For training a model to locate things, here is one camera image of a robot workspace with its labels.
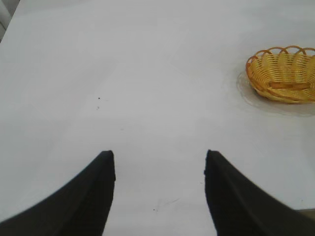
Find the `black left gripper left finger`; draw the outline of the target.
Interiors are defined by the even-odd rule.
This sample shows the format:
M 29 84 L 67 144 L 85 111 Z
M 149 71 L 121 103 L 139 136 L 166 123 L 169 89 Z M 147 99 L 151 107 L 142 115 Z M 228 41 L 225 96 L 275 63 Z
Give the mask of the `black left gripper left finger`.
M 58 191 L 0 224 L 2 236 L 101 236 L 113 201 L 115 164 L 102 151 Z

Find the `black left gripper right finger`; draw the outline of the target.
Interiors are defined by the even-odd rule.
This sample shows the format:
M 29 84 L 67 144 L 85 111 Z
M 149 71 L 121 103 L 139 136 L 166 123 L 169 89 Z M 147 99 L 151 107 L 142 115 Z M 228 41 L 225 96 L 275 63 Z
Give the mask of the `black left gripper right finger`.
M 313 236 L 315 212 L 293 210 L 263 191 L 220 152 L 209 150 L 205 195 L 219 236 Z

